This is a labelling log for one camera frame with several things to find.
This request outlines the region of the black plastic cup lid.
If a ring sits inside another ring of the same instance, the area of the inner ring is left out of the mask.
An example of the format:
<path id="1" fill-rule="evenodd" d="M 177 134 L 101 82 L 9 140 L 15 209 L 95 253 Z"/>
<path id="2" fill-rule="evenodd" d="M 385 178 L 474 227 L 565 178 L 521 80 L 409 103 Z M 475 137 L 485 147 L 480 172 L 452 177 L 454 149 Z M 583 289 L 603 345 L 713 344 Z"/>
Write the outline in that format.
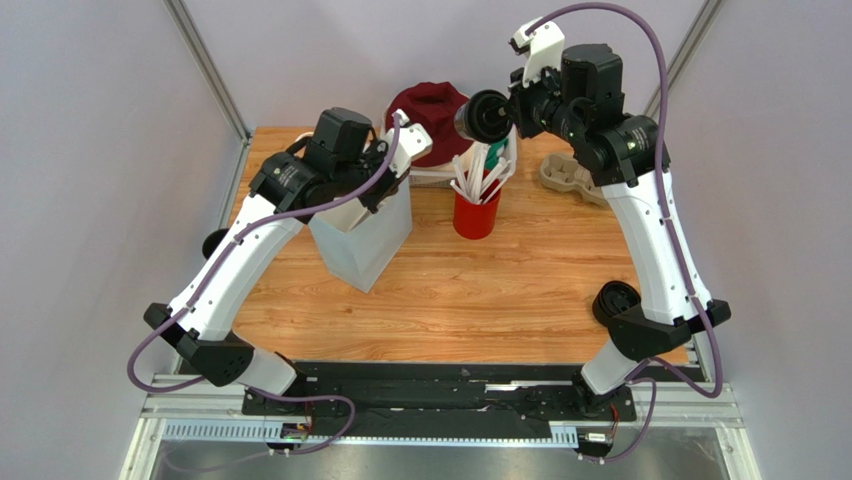
<path id="1" fill-rule="evenodd" d="M 463 119 L 468 136 L 481 143 L 493 144 L 511 131 L 512 119 L 507 111 L 509 99 L 496 90 L 482 90 L 467 103 Z"/>

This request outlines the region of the white paper bag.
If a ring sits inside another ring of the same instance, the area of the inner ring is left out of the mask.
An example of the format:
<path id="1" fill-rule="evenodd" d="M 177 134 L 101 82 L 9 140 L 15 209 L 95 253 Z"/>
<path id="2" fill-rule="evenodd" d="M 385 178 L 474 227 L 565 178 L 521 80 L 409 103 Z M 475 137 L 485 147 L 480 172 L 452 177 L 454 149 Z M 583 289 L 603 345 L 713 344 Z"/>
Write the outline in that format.
<path id="1" fill-rule="evenodd" d="M 397 142 L 392 141 L 383 164 L 372 177 L 362 154 L 374 139 L 332 146 L 317 130 L 299 136 L 287 151 L 319 174 L 303 208 L 330 208 L 304 215 L 305 223 L 330 273 L 362 292 L 369 292 L 412 230 L 411 200 L 407 175 L 398 192 L 387 197 L 376 214 L 359 202 L 388 168 Z"/>

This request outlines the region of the translucent dark plastic cup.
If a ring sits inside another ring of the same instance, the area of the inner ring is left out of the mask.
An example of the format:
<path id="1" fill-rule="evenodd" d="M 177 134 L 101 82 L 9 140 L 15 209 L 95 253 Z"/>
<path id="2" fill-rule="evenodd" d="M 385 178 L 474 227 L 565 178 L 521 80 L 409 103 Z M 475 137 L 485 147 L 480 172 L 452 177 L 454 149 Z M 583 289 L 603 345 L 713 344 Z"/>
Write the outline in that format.
<path id="1" fill-rule="evenodd" d="M 469 103 L 466 102 L 458 108 L 458 110 L 454 114 L 453 125 L 456 132 L 461 138 L 469 141 L 474 141 L 475 138 L 470 133 L 469 122 L 467 120 L 468 107 Z"/>

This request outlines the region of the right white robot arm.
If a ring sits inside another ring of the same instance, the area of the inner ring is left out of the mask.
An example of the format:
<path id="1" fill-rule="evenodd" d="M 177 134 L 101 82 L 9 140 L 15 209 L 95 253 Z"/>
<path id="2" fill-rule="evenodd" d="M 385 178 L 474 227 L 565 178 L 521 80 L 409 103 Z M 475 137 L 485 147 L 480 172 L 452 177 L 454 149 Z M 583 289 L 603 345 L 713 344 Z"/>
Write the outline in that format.
<path id="1" fill-rule="evenodd" d="M 510 76 L 509 103 L 520 136 L 548 132 L 570 144 L 615 213 L 639 279 L 639 304 L 610 308 L 610 339 L 575 381 L 587 398 L 603 397 L 731 309 L 712 298 L 676 237 L 668 151 L 652 118 L 625 112 L 621 58 L 606 44 L 520 51 L 527 63 Z"/>

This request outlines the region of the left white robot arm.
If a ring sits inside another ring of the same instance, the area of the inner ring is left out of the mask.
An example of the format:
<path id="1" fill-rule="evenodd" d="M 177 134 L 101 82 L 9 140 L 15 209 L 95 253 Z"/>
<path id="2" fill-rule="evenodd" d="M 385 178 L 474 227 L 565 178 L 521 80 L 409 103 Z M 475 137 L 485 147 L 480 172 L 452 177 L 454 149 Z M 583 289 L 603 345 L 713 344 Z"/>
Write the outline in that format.
<path id="1" fill-rule="evenodd" d="M 309 135 L 268 157 L 218 244 L 190 284 L 168 303 L 144 313 L 151 333 L 133 350 L 129 380 L 148 393 L 135 365 L 142 351 L 161 338 L 215 386 L 239 383 L 266 394 L 283 394 L 297 380 L 284 356 L 257 347 L 234 333 L 248 294 L 283 247 L 315 214 L 355 200 L 369 212 L 394 194 L 411 165 L 433 142 L 401 110 L 386 133 L 375 133 L 365 116 L 340 107 L 322 112 Z"/>

